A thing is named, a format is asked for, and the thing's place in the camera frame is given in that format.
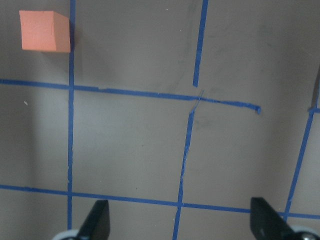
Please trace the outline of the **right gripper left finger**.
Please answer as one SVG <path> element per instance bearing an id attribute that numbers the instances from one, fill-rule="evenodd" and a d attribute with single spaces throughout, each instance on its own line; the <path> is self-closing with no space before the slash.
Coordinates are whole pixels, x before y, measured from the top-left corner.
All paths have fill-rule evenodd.
<path id="1" fill-rule="evenodd" d="M 76 240 L 107 240 L 110 236 L 108 200 L 97 200 L 80 227 Z"/>

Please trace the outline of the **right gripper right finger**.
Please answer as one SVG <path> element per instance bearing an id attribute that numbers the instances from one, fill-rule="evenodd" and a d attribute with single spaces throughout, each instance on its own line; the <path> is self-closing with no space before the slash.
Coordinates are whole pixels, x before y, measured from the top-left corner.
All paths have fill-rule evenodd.
<path id="1" fill-rule="evenodd" d="M 288 240 L 295 234 L 263 197 L 250 200 L 250 230 L 256 240 Z"/>

